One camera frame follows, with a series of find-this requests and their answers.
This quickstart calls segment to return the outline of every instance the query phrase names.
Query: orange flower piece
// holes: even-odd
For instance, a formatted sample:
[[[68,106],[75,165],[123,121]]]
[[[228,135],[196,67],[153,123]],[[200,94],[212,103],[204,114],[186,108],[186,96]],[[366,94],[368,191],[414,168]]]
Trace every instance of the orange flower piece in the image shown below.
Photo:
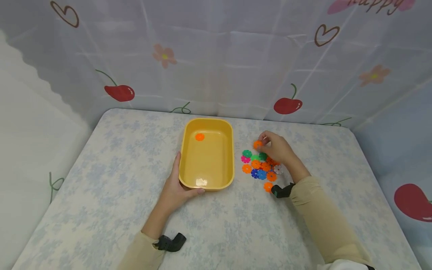
[[[271,188],[273,187],[273,184],[272,183],[270,183],[270,182],[266,182],[265,184],[264,184],[264,189],[267,191],[267,192],[271,192]]]
[[[202,141],[202,140],[204,140],[204,134],[202,134],[202,133],[198,133],[197,135],[195,135],[195,139],[196,139],[197,141]]]
[[[252,160],[252,167],[254,169],[260,169],[261,168],[261,162],[259,160]]]
[[[382,65],[376,65],[371,72],[364,72],[359,76],[359,79],[363,81],[360,87],[364,87],[369,83],[380,84],[390,72],[390,69],[383,69]]]
[[[261,168],[263,169],[263,171],[269,172],[271,170],[271,165],[267,162],[263,162],[261,163]]]
[[[277,179],[277,175],[274,172],[268,172],[267,173],[267,179],[270,182],[274,182]]]
[[[162,62],[163,68],[168,68],[168,62],[173,65],[177,64],[177,60],[174,58],[174,52],[171,48],[164,49],[159,43],[155,44],[153,48],[155,49],[153,58],[155,58],[158,62]]]
[[[274,165],[280,165],[279,162],[273,160],[273,159],[272,159],[271,157],[269,157],[269,156],[267,157],[267,163],[270,164],[271,166],[274,166]]]
[[[242,167],[242,170],[244,173],[251,173],[252,171],[252,166],[250,166],[249,164],[244,164]]]
[[[262,145],[263,145],[263,142],[261,142],[260,140],[255,141],[254,142],[254,149],[256,150],[256,149],[258,149],[258,147],[260,147]]]

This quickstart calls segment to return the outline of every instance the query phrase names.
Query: green flower piece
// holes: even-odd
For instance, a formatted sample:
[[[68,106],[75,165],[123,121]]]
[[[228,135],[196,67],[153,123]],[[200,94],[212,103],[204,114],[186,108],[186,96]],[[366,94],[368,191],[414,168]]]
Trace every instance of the green flower piece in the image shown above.
[[[260,157],[261,161],[266,161],[267,160],[267,154],[266,153],[260,153],[259,157]]]
[[[253,160],[260,160],[260,156],[259,155],[252,155],[251,161],[253,161]]]
[[[249,150],[244,150],[242,154],[247,158],[250,158],[252,156],[252,152]]]

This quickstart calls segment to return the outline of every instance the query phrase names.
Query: yellow plastic tray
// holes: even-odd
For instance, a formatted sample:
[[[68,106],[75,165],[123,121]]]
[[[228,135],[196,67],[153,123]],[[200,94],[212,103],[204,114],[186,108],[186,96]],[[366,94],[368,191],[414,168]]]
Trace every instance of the yellow plastic tray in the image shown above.
[[[221,190],[234,180],[234,139],[225,120],[196,118],[184,129],[179,179],[189,188]]]

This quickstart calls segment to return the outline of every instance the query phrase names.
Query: left hand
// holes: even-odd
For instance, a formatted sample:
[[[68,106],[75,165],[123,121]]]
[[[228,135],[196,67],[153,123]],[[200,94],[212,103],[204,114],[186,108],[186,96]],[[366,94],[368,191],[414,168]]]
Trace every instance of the left hand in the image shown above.
[[[177,152],[171,174],[165,181],[157,203],[157,206],[160,209],[166,210],[168,214],[174,212],[189,199],[204,193],[204,189],[202,188],[188,189],[180,184],[180,180],[178,179],[180,159],[181,153]]]

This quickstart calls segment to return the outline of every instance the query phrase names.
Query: wrist strap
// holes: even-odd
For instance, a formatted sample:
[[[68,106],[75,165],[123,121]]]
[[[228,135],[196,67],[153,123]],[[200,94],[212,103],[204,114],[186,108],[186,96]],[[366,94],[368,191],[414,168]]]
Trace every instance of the wrist strap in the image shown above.
[[[186,242],[186,237],[178,233],[173,240],[171,240],[168,236],[162,235],[159,237],[159,242],[154,244],[158,250],[165,250],[168,252],[177,252],[183,247],[183,244]]]
[[[290,196],[292,187],[294,187],[294,185],[295,185],[294,183],[290,183],[288,186],[286,186],[284,188],[281,188],[278,185],[274,185],[271,188],[271,193],[278,199],[279,198],[287,198]]]

